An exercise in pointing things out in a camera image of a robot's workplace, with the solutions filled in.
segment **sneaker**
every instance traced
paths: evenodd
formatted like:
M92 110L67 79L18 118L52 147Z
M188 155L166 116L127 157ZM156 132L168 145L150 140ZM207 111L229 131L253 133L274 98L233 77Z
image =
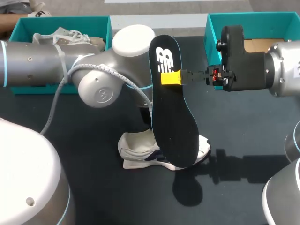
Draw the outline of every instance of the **sneaker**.
M32 12L28 14L28 17L49 17L51 14L49 11L38 11L38 12Z
M29 0L29 4L32 11L36 11L36 12L43 11L43 8L46 5L43 2L37 3L35 0Z
M119 140L118 150L124 159L124 169L140 169L151 165L162 165L169 170L182 170L164 157L155 141L153 131L148 129L140 133L124 133ZM200 162L209 152L208 139L199 136L199 153L194 164Z
M105 42L99 37L89 37L77 30L66 30L59 27L53 34L41 35L35 33L32 37L32 42L37 44L58 44L58 45L72 45L80 43L89 43L96 46L99 51L104 51Z

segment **teal box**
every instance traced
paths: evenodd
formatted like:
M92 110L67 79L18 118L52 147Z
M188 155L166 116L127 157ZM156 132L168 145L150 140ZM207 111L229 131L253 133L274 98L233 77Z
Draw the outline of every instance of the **teal box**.
M9 41L32 42L34 33L49 35L59 27L67 30L78 30L90 37L105 40L105 50L112 46L113 32L109 16L58 16L58 17L25 17L20 18ZM57 85L46 84L45 87L14 87L14 94L54 94ZM62 94L76 94L73 85L65 85Z
M209 14L206 22L204 46L209 65L221 64L216 50L224 26L241 25L245 39L282 38L300 40L300 18L296 12L216 13Z

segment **gray cable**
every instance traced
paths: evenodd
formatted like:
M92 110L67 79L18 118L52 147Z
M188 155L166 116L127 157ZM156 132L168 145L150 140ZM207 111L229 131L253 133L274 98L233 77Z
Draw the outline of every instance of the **gray cable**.
M110 68L108 66L103 67L103 66L98 66L98 65L94 65L94 64L85 63L85 64L80 64L80 65L77 65L77 66L71 68L67 73L68 77L71 77L71 75L79 69L96 69L96 70L100 70L100 71L109 73L109 74L121 79L122 81L126 82L133 89L135 89L137 91L137 93L139 93L141 95L141 97L145 100L145 102L147 103L148 108L149 108L150 117L152 117L152 103L150 102L149 98L145 95L145 93L138 86L136 86L131 80L129 80L125 76L119 74L118 72L115 72L112 68ZM54 94L54 99L52 101L49 117L48 117L46 125L44 126L43 130L41 131L41 135L44 135L46 133L46 131L48 130L48 128L50 127L50 125L51 125L51 122L52 122L52 119L53 119L54 113L55 113L57 100L58 100L58 97L60 95L60 91L61 91L61 89L64 85L65 85L65 78L63 78L61 80L61 82L59 83L59 85L57 87L57 90Z
M42 129L42 131L40 133L41 135L44 135L46 133L46 131L48 130L48 128L50 127L50 124L52 122L52 119L53 119L53 116L54 116L54 113L55 113L57 100L58 100L58 97L60 96L60 91L61 91L61 89L64 85L65 85L65 78L63 78L61 80L61 82L59 83L59 85L56 89L56 92L54 94L54 98L53 98L53 101L52 101L49 117L48 117L48 120L46 122L46 125L44 126L44 128Z

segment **insole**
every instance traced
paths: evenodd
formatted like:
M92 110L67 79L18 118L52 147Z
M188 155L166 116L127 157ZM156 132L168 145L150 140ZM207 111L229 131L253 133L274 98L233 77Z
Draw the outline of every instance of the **insole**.
M177 41L168 35L154 38L149 48L153 85L152 129L160 150L177 167L195 163L199 151L196 121L183 97L182 86L162 85L161 73L181 69Z

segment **yellow block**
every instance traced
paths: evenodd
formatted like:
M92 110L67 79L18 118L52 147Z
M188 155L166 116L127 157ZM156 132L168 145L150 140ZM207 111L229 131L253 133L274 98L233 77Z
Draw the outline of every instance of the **yellow block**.
M168 85L168 84L179 84L181 85L181 76L180 70L177 72L171 73L161 73L161 84Z

